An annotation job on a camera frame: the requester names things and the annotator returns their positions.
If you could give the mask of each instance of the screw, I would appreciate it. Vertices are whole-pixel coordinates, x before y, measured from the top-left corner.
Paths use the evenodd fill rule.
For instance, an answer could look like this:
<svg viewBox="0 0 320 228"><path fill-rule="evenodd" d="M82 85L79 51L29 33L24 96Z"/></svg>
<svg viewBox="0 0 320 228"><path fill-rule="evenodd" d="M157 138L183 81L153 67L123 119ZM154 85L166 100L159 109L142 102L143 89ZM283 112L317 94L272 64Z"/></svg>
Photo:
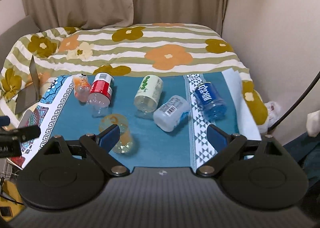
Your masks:
<svg viewBox="0 0 320 228"><path fill-rule="evenodd" d="M202 173L202 174L212 174L214 172L214 168L211 167L211 166L202 166L199 168L199 171Z"/></svg>
<svg viewBox="0 0 320 228"><path fill-rule="evenodd" d="M111 172L117 175L124 174L127 171L125 166L114 166L111 168Z"/></svg>

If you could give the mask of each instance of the red label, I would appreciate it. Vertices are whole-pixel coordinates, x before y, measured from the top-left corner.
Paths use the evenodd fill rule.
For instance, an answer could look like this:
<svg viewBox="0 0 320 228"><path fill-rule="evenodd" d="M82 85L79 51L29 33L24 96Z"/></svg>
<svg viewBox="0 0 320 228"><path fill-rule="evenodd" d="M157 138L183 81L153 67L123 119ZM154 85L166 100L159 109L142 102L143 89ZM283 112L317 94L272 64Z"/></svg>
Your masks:
<svg viewBox="0 0 320 228"><path fill-rule="evenodd" d="M103 80L97 80L93 83L90 94L92 93L101 93L104 96L106 96L111 101L111 94L108 92L109 89L109 83Z"/></svg>

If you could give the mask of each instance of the white wall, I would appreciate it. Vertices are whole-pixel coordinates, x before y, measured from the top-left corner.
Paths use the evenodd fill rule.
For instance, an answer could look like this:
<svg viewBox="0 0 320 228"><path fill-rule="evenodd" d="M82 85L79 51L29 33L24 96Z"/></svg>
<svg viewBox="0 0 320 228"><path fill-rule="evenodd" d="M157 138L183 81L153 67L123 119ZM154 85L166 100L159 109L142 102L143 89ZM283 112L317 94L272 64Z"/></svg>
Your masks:
<svg viewBox="0 0 320 228"><path fill-rule="evenodd" d="M25 16L22 0L0 0L0 34Z"/></svg>
<svg viewBox="0 0 320 228"><path fill-rule="evenodd" d="M320 70L320 0L228 0L222 37L250 68L265 102L286 111ZM274 132L285 144L320 110L320 84Z"/></svg>

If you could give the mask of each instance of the cardboard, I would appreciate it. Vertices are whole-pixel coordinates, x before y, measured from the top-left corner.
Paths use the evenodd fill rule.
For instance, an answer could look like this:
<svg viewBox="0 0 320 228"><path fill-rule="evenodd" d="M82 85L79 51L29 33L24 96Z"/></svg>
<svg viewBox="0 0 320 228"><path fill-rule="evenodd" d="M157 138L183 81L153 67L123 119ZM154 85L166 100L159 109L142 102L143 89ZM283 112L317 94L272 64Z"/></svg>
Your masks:
<svg viewBox="0 0 320 228"><path fill-rule="evenodd" d="M15 114L24 112L30 106L40 101L40 80L33 56L30 61L29 70L33 83L18 92Z"/></svg>

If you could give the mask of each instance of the wire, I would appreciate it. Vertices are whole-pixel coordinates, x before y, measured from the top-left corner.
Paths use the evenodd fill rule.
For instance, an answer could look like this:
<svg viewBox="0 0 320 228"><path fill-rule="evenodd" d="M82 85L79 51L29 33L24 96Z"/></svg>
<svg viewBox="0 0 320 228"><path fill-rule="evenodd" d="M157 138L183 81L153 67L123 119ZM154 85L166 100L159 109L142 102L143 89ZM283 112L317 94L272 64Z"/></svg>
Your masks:
<svg viewBox="0 0 320 228"><path fill-rule="evenodd" d="M12 202L12 203L15 203L15 204L19 204L19 205L23 205L23 206L24 206L24 204L22 204L22 203L20 203L20 202L17 202L16 200L11 200L11 199L9 199L9 198L6 198L6 197L3 196L3 195L0 195L0 197L3 198L3 199L5 199L5 200L8 200L8 201L10 201L10 202Z"/></svg>
<svg viewBox="0 0 320 228"><path fill-rule="evenodd" d="M279 119L277 120L270 128L268 128L268 132L274 130L292 111L302 102L302 100L310 93L311 89L316 85L316 83L320 79L320 71L316 75L315 79L311 82L308 88L304 91L304 93L299 97L299 99L291 106L291 108Z"/></svg>

